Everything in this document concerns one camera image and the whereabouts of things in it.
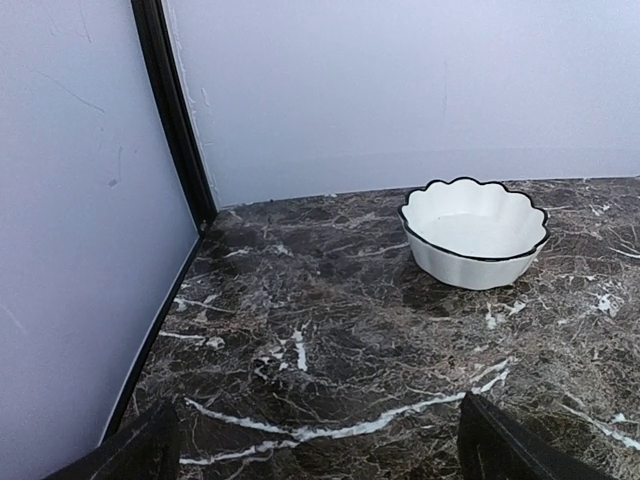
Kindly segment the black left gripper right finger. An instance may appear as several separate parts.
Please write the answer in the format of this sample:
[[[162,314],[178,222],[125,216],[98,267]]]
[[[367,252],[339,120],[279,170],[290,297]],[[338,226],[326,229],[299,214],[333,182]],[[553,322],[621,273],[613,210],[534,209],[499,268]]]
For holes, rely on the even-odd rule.
[[[610,478],[551,447],[480,395],[467,392],[460,411],[457,450],[465,479]]]

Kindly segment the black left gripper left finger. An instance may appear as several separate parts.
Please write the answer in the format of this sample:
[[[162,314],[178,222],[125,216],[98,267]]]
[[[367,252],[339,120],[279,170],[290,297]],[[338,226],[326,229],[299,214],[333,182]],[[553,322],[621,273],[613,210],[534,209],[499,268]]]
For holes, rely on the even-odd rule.
[[[158,402],[98,448],[46,480],[175,479],[180,445],[174,405]]]

